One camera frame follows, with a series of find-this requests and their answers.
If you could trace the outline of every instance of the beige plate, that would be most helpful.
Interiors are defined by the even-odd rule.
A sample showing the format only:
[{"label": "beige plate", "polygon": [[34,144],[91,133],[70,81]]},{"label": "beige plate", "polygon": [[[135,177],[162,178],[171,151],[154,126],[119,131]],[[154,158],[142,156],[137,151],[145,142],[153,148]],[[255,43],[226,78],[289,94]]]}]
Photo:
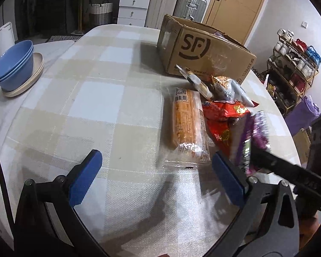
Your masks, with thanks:
[{"label": "beige plate", "polygon": [[4,96],[11,98],[11,97],[15,97],[17,95],[20,95],[21,93],[28,90],[34,83],[37,82],[39,77],[42,75],[43,68],[44,68],[43,55],[38,52],[33,53],[32,76],[24,84],[22,84],[19,88],[15,89],[11,92],[2,91]]}]

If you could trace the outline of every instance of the blue bowl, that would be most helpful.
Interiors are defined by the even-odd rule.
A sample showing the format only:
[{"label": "blue bowl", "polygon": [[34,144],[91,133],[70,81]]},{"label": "blue bowl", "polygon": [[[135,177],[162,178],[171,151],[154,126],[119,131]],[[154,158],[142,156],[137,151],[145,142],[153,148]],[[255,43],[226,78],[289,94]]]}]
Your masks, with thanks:
[{"label": "blue bowl", "polygon": [[0,82],[0,87],[5,92],[13,91],[24,84],[32,75],[33,54],[11,76]]},{"label": "blue bowl", "polygon": [[0,79],[0,82],[7,79],[9,76],[11,76],[12,74],[14,74],[17,70],[20,69],[20,67],[27,61],[27,59],[31,56],[31,54],[33,54],[34,51],[34,47],[32,47],[30,53],[19,63],[19,65],[17,65],[16,68],[12,69],[12,71],[10,71],[8,74],[6,74],[4,77],[2,77]]},{"label": "blue bowl", "polygon": [[28,56],[31,48],[33,43],[30,40],[24,40],[9,48],[0,57],[0,79],[16,68]]}]

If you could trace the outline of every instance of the wicker basket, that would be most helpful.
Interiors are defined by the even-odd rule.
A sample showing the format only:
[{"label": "wicker basket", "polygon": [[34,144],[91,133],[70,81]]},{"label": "wicker basket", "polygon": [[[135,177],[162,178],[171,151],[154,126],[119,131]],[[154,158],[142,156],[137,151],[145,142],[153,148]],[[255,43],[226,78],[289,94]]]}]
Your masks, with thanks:
[{"label": "wicker basket", "polygon": [[89,20],[93,26],[111,24],[113,3],[92,4],[89,8]]}]

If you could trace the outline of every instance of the suitcase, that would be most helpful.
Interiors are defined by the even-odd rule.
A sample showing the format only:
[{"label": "suitcase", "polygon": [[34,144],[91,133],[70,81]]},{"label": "suitcase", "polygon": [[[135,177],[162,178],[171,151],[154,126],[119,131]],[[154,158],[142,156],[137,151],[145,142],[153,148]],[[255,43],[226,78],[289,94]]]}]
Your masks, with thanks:
[{"label": "suitcase", "polygon": [[164,15],[172,15],[177,0],[150,0],[145,27],[160,29]]},{"label": "suitcase", "polygon": [[174,16],[201,22],[206,10],[206,0],[177,0]]}]

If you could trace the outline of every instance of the wooden door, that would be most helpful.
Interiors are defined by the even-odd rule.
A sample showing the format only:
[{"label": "wooden door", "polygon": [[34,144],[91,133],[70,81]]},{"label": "wooden door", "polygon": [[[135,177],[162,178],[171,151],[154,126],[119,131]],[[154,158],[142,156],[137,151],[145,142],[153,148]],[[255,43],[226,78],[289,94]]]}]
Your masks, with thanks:
[{"label": "wooden door", "polygon": [[211,0],[204,21],[245,43],[263,0]]}]

